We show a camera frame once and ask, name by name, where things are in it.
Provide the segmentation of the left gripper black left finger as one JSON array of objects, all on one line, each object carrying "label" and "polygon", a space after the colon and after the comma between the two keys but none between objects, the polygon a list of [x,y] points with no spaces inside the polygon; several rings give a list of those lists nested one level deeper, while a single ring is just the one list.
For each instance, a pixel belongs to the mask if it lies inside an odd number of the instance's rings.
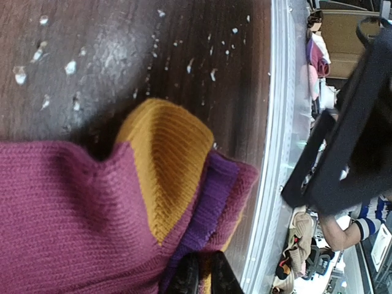
[{"label": "left gripper black left finger", "polygon": [[185,255],[178,264],[166,294],[197,294],[199,273],[198,254],[192,252]]}]

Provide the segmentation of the maroon orange purple striped sock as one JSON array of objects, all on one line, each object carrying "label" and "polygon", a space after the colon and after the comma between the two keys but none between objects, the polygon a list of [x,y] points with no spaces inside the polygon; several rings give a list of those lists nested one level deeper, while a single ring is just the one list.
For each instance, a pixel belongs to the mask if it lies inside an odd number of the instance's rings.
[{"label": "maroon orange purple striped sock", "polygon": [[66,141],[1,143],[2,293],[163,293],[188,253],[223,251],[258,170],[148,99],[98,161]]}]

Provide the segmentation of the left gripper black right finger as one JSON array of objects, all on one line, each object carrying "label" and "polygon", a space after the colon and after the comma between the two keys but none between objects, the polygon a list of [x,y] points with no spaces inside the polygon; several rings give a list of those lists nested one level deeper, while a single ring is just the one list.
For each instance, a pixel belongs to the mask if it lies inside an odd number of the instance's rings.
[{"label": "left gripper black right finger", "polygon": [[216,251],[211,265],[212,294],[244,294],[225,254]]}]

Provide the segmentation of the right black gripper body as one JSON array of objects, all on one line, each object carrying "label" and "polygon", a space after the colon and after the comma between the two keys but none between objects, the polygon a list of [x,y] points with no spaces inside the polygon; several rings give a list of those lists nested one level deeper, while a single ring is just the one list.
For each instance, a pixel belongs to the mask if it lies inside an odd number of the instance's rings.
[{"label": "right black gripper body", "polygon": [[391,23],[375,37],[337,96],[339,115],[322,112],[281,196],[292,208],[336,214],[391,189]]}]

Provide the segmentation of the person forearm in background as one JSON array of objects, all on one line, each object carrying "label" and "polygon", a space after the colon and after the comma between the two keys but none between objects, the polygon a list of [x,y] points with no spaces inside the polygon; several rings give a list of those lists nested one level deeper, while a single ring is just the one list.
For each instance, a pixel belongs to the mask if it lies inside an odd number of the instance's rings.
[{"label": "person forearm in background", "polygon": [[377,233],[382,224],[378,219],[361,217],[343,230],[334,216],[321,214],[318,216],[324,239],[331,250],[335,252],[346,250],[360,241],[364,241]]}]

